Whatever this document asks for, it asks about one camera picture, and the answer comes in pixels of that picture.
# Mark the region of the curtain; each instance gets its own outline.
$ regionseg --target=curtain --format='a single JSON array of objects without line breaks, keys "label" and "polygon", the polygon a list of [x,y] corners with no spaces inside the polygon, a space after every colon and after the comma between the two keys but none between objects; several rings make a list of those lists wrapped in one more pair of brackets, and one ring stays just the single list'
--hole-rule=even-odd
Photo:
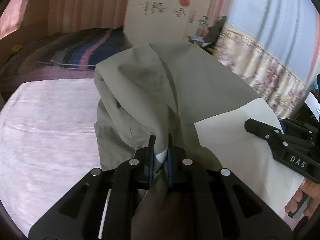
[{"label": "curtain", "polygon": [[279,118],[289,116],[305,89],[304,82],[276,56],[230,25],[224,27],[214,56],[259,93]]},{"label": "curtain", "polygon": [[0,39],[20,28],[27,3],[28,0],[10,0],[0,17]]}]

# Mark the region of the door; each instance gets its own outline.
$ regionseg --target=door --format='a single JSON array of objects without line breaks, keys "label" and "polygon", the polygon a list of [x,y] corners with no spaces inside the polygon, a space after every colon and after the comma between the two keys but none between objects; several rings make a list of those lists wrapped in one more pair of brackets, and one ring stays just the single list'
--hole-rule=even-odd
[{"label": "door", "polygon": [[129,0],[124,32],[133,45],[194,36],[210,0]]}]

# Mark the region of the white sheet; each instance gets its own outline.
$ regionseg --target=white sheet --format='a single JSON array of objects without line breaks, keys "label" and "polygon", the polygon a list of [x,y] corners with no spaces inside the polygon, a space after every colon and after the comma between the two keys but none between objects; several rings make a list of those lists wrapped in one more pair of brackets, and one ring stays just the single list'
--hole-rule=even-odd
[{"label": "white sheet", "polygon": [[[92,79],[22,84],[0,114],[0,199],[28,235],[31,226],[90,169],[100,166]],[[280,124],[263,99],[196,123],[200,143],[281,214],[303,177],[273,160],[245,131],[253,118]]]},{"label": "white sheet", "polygon": [[76,182],[100,167],[93,79],[22,84],[0,114],[0,199],[28,235]]},{"label": "white sheet", "polygon": [[284,218],[284,207],[303,176],[275,161],[268,143],[244,129],[244,122],[250,118],[282,131],[268,104],[257,98],[234,111],[195,123],[199,142]]}]

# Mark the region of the human hand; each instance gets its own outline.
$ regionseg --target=human hand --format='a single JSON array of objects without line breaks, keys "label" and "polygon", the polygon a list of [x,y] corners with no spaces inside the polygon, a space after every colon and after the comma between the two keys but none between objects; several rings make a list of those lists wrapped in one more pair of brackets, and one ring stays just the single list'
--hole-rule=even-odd
[{"label": "human hand", "polygon": [[309,179],[307,179],[306,182],[299,187],[293,198],[287,203],[284,208],[286,213],[296,212],[298,208],[298,202],[301,201],[303,192],[311,197],[310,204],[305,209],[303,214],[309,218],[313,215],[320,203],[320,184],[315,184]]}]

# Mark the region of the bed sheet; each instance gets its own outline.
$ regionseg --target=bed sheet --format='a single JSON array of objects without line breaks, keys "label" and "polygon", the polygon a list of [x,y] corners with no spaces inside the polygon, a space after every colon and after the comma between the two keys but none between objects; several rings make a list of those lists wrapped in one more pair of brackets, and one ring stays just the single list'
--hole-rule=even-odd
[{"label": "bed sheet", "polygon": [[0,113],[0,199],[31,226],[90,169],[100,167],[93,79],[28,82]]}]

